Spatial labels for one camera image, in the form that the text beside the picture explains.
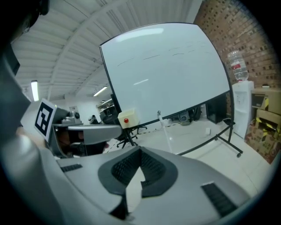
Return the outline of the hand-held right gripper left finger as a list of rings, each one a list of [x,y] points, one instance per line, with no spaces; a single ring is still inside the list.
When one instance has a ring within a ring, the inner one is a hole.
[[[141,202],[141,168],[135,147],[57,160],[82,194],[107,213],[132,212]]]

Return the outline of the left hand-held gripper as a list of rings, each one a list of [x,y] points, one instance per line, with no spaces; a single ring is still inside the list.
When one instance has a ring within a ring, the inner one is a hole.
[[[102,154],[104,150],[94,149],[89,145],[109,141],[122,134],[120,125],[61,124],[61,120],[72,111],[75,110],[67,111],[46,99],[42,99],[35,119],[34,128],[44,138],[46,147],[60,159]],[[70,140],[73,142],[70,146],[61,148],[56,134],[60,130],[73,131],[77,135],[83,134],[83,139],[73,138]]]

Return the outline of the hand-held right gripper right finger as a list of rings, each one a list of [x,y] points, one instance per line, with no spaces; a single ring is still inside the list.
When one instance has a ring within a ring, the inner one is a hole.
[[[172,162],[178,177],[164,194],[143,198],[130,214],[131,220],[219,220],[221,216],[202,189],[207,184],[215,184],[236,207],[250,199],[242,187],[202,161],[158,149],[152,152]]]

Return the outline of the person's left forearm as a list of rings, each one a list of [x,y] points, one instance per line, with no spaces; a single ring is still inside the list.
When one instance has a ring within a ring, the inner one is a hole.
[[[28,137],[28,133],[26,132],[26,130],[24,129],[23,126],[19,126],[19,127],[17,128],[16,134],[17,134],[17,135],[22,135],[22,136]]]

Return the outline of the person's left hand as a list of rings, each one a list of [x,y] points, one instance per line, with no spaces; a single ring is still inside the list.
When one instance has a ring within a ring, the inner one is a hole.
[[[68,131],[68,130],[60,130],[56,133],[58,142],[61,148],[66,148],[70,146],[74,142],[83,142],[84,134],[82,131]],[[107,142],[101,142],[97,144],[91,144],[89,147],[94,149],[106,149],[109,147]]]

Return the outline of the metal storage shelf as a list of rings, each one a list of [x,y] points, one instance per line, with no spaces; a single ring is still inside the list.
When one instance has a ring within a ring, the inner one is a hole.
[[[96,105],[97,111],[99,112],[99,115],[102,114],[102,112],[104,110],[106,110],[107,108],[114,106],[114,102],[112,99],[106,100],[106,101],[102,101],[101,103]]]

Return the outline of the black office chair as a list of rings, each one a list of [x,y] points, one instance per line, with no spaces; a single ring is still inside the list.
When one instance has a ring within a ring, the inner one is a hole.
[[[105,109],[103,112],[105,114],[105,116],[102,119],[102,122],[104,124],[120,125],[120,122],[118,120],[118,113],[114,107]],[[129,142],[127,134],[124,131],[122,131],[121,135],[116,140],[119,141],[119,143],[116,145],[117,148],[119,147],[120,144],[123,144],[122,148],[124,148],[126,143]]]

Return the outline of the cream box with red button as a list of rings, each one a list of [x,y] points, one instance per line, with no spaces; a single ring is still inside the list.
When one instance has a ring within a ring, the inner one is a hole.
[[[140,122],[135,108],[120,112],[118,114],[118,120],[122,129],[135,127],[139,125]]]

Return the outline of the long ceiling light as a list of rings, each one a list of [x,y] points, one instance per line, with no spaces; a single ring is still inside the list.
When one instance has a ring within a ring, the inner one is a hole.
[[[35,102],[39,101],[39,94],[38,94],[38,81],[32,80],[31,81],[31,89],[32,89],[32,96]]]
[[[108,88],[107,86],[101,88],[101,89],[100,89],[99,91],[97,91],[93,96],[94,96],[94,97],[98,96],[101,92],[103,92],[103,91],[106,90],[107,88]]]

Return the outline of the black cabinet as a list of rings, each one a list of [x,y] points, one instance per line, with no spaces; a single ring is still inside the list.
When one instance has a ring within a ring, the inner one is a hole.
[[[217,124],[227,118],[227,95],[222,94],[206,102],[207,119]]]

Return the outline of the white water dispenser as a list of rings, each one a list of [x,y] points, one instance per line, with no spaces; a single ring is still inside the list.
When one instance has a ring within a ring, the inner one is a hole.
[[[234,97],[234,133],[245,138],[248,126],[252,120],[253,81],[239,81],[232,85]]]

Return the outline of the whiteboard on black wheeled stand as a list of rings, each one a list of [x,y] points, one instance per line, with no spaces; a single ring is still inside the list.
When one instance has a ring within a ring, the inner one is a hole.
[[[198,25],[168,22],[138,27],[100,45],[104,69],[121,112],[135,108],[134,129],[232,94],[218,52]]]

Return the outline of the cardboard box with striped tape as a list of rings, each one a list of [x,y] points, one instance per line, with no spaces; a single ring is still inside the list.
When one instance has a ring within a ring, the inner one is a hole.
[[[270,132],[274,138],[281,135],[281,115],[257,109],[255,127]]]

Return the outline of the clear water bottle red label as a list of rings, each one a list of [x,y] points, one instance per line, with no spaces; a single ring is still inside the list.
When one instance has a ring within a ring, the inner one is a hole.
[[[237,81],[247,81],[249,73],[240,51],[235,50],[227,55],[231,70]]]

